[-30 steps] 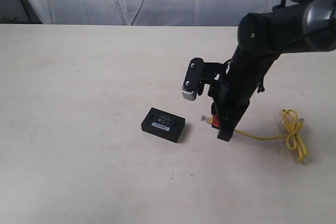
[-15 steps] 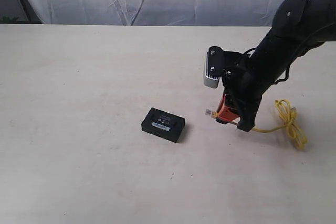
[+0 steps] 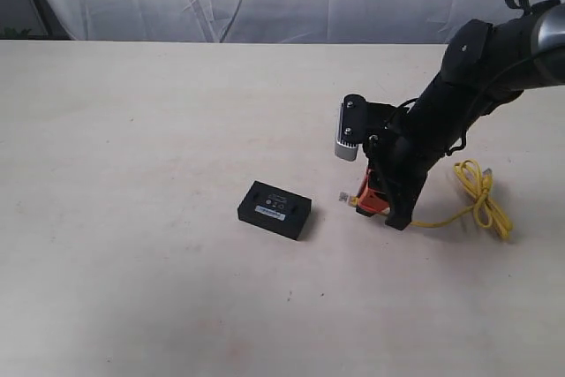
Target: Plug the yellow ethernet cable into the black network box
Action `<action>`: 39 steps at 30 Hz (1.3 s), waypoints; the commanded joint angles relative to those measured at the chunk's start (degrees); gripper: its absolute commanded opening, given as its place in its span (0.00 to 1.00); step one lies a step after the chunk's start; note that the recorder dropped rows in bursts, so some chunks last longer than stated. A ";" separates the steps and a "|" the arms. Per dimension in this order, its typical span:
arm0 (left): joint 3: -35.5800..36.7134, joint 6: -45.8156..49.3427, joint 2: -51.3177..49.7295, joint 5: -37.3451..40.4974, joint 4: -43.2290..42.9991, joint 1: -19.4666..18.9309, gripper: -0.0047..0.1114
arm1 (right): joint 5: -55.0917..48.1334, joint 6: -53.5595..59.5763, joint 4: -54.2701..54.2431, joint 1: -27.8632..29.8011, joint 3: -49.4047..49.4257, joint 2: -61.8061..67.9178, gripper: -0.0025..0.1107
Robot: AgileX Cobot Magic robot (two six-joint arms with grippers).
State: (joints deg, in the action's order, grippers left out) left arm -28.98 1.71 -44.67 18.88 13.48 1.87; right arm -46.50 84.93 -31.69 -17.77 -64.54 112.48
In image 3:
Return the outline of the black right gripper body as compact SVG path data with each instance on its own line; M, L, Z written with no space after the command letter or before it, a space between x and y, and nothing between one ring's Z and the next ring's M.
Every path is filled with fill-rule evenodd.
M404 125L408 109L368 104L363 151L367 157L366 187L388 203L385 224L405 230L437 158L419 147Z

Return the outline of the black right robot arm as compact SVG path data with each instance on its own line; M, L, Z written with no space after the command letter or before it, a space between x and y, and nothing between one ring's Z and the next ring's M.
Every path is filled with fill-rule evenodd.
M482 116L524 91L564 83L564 5L534 4L494 26L473 19L452 39L424 92L394 108L367 134L366 189L383 195L386 225L405 229L429 170L465 149Z

